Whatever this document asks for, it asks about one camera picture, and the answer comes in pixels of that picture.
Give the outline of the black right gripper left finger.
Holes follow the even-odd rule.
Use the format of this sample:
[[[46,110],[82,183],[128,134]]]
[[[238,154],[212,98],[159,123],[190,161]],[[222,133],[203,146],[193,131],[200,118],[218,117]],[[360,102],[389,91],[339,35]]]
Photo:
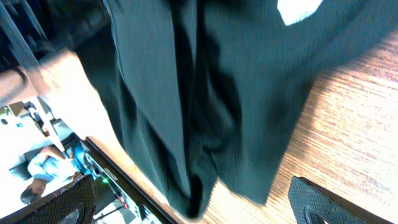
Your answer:
[[[85,175],[1,218],[1,223],[90,224],[96,209],[96,199],[93,177]]]

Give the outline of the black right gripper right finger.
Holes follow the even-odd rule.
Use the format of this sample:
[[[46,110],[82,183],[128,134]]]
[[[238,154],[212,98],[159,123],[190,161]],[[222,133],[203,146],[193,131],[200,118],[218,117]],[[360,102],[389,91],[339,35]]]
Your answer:
[[[299,224],[388,223],[304,177],[292,177],[288,199]]]

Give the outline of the black t-shirt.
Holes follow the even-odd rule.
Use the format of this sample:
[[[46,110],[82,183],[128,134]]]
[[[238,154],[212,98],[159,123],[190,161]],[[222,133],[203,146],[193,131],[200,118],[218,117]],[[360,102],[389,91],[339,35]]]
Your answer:
[[[168,203],[200,217],[217,179],[267,200],[318,74],[397,27],[396,1],[106,1],[111,27],[44,72],[93,85],[116,137]]]

